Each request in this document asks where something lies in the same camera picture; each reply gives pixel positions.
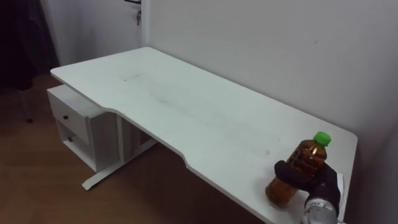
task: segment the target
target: gloved hand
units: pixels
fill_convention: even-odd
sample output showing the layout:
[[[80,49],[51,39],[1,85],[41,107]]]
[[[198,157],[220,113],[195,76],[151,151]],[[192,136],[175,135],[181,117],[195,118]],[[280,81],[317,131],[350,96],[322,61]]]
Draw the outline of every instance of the gloved hand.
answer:
[[[275,164],[278,179],[310,194],[307,201],[322,198],[330,202],[339,213],[340,191],[337,185],[337,173],[328,164],[323,164],[316,177],[293,169],[285,161]]]

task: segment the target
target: chair leg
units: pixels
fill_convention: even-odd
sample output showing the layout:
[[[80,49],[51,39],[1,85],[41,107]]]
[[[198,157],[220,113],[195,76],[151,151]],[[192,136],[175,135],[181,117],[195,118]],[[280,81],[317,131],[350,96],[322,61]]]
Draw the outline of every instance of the chair leg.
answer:
[[[17,91],[17,94],[18,94],[18,99],[22,106],[22,110],[24,111],[25,114],[26,122],[32,123],[33,122],[32,115],[30,114],[29,107],[27,106],[27,103],[23,96],[24,93],[22,91]]]

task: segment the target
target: plastic bottle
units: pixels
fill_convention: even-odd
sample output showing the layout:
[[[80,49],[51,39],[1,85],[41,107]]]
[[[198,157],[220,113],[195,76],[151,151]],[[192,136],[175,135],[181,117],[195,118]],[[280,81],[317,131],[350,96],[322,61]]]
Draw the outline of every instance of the plastic bottle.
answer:
[[[327,133],[319,131],[313,139],[303,140],[286,163],[296,170],[316,175],[327,158],[325,147],[330,141],[331,138]],[[280,208],[286,207],[296,192],[296,188],[278,178],[274,178],[266,187],[268,199]]]

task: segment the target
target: robotic hand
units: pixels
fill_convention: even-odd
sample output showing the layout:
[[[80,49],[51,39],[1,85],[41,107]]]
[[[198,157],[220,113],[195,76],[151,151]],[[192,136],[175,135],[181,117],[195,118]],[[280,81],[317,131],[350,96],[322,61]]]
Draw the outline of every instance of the robotic hand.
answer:
[[[329,165],[320,170],[317,179],[299,172],[285,161],[275,164],[275,174],[281,181],[310,194],[305,202],[302,224],[337,224],[340,191],[337,173]]]

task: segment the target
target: green bottle cap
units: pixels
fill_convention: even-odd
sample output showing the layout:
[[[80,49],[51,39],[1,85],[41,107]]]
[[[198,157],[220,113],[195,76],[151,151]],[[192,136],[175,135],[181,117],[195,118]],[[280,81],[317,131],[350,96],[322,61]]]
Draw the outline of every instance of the green bottle cap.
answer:
[[[319,131],[317,132],[317,134],[313,137],[313,139],[321,144],[322,146],[328,146],[330,141],[331,141],[331,137],[330,135],[328,135],[327,133],[324,133],[323,131]]]

